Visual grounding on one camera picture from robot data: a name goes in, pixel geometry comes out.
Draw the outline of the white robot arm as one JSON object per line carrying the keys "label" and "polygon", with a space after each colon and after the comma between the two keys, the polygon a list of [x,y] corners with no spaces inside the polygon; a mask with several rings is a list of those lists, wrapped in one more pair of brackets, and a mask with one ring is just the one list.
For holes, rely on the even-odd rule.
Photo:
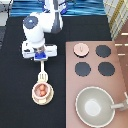
{"label": "white robot arm", "polygon": [[35,61],[40,61],[57,55],[57,46],[47,45],[44,34],[60,32],[63,20],[58,0],[46,0],[46,4],[49,6],[47,12],[32,12],[23,20],[26,40],[22,43],[22,55],[26,59],[33,58]]}

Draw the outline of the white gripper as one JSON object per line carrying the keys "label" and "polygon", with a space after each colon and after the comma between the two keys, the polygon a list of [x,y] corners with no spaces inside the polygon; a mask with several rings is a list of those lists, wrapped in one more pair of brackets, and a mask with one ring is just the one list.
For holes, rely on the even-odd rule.
{"label": "white gripper", "polygon": [[22,56],[25,59],[33,58],[35,61],[47,60],[57,55],[57,46],[54,44],[44,45],[40,50],[33,48],[27,41],[22,43]]}

